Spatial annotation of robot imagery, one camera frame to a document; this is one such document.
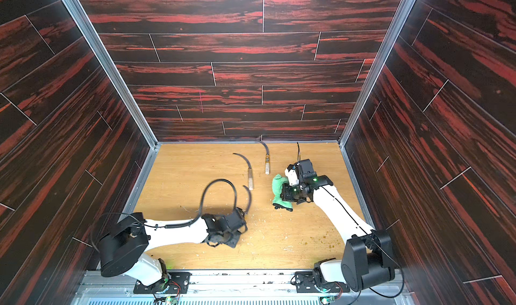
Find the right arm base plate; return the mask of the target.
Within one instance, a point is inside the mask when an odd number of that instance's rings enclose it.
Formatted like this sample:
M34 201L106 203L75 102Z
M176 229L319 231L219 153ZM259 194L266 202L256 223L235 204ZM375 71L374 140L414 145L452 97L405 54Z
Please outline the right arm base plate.
M342 282L327 282L314 271L296 271L290 280L298 293L348 293L350 289Z

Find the green microfibre rag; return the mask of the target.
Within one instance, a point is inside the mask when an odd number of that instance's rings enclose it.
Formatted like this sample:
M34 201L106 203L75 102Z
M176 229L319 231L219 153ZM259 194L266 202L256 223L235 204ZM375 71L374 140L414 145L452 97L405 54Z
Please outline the green microfibre rag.
M285 209L289 212L293 211L292 203L283 201L281 198L283 192L284 184L288 184L289 181L287 177L283 177L280 174L277 174L271 183L272 192L274 194L273 206L276 210Z

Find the sickle with yellow label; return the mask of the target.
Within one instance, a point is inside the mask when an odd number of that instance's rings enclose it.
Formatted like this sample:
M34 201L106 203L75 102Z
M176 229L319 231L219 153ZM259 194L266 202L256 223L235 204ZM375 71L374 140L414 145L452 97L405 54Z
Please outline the sickle with yellow label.
M267 146L266 143L264 143L262 140L259 140L257 139L256 142L258 142L259 144L261 144L265 151L266 151L266 155L265 155L265 174L266 175L269 175L270 174L270 171L271 171L271 167L270 167L270 150L269 150L269 147Z

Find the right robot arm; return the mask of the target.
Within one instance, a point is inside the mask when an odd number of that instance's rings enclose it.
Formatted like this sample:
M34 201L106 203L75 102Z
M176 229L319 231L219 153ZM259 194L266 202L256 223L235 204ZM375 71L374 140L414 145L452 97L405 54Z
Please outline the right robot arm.
M287 166L287 182L279 197L285 202L315 203L332 222L345 243L342 259L316 263L313 284L327 291L336 284L347 290L364 289L395 279L396 262L389 234L377 231L362 220L340 196L326 175L317 175L310 160Z

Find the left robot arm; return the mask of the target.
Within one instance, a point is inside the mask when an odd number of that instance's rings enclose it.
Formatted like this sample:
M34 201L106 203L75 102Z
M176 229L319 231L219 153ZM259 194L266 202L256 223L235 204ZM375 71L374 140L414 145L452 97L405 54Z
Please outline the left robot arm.
M168 278L164 260L147 251L168 245L202 244L236 247L241 228L246 228L245 212L235 208L227 215L204 214L188 221L157 221L129 214L115 224L98 244L101 275L105 278L128 275L144 286Z

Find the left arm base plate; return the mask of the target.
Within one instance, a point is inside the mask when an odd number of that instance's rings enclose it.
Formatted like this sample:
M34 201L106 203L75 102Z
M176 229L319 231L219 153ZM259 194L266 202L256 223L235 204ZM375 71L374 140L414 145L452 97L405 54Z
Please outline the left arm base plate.
M158 282L150 286L144 286L142 282L137 281L134 286L133 293L136 295L182 295L188 292L190 278L192 274L188 271L168 271L166 278L160 279Z

